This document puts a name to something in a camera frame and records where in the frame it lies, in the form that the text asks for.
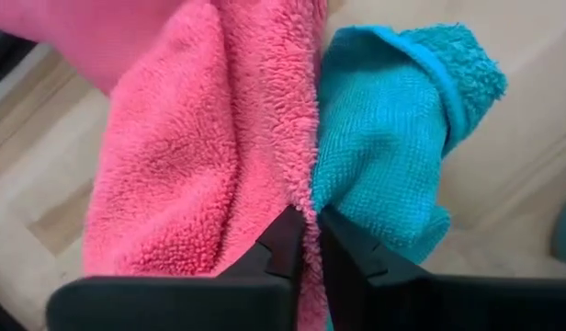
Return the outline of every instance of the towel fold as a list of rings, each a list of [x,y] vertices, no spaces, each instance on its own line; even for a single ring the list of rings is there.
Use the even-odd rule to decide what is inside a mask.
[[[436,205],[444,155],[506,87],[472,33],[437,25],[396,34],[340,29],[318,92],[316,211],[333,204],[391,249],[422,262],[449,227]]]

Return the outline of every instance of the towel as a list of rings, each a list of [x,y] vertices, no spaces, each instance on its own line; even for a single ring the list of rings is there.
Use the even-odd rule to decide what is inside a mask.
[[[442,158],[505,88],[463,25],[338,30],[318,91],[315,210],[332,204],[421,263],[449,227],[436,205]]]
[[[325,1],[0,0],[110,93],[87,275],[215,276],[289,205],[307,222],[299,330],[323,330],[311,206]]]

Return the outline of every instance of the pink fabric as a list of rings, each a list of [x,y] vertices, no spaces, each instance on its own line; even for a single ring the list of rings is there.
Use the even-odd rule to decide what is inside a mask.
[[[0,0],[0,28],[115,86],[87,274],[217,275],[292,203],[308,223],[300,330],[324,329],[310,199],[324,11],[324,0]]]
[[[108,94],[184,0],[0,0],[0,29],[51,43]]]

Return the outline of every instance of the wooden floor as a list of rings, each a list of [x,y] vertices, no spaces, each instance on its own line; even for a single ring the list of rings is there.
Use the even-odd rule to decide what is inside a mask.
[[[566,199],[566,0],[329,0],[349,24],[467,23],[501,62],[505,100],[446,161],[454,229],[434,272],[566,277],[549,256]],[[50,293],[80,275],[81,232],[108,101],[40,46],[0,86],[0,302],[43,328]]]

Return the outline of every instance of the light wood surface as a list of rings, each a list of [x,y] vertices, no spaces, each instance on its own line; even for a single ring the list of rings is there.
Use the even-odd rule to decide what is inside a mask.
[[[351,24],[462,21],[500,61],[504,101],[445,162],[453,230],[434,272],[566,277],[549,237],[566,199],[566,0],[330,0]],[[40,46],[0,87],[0,302],[43,328],[51,292],[81,272],[81,232],[108,100]]]

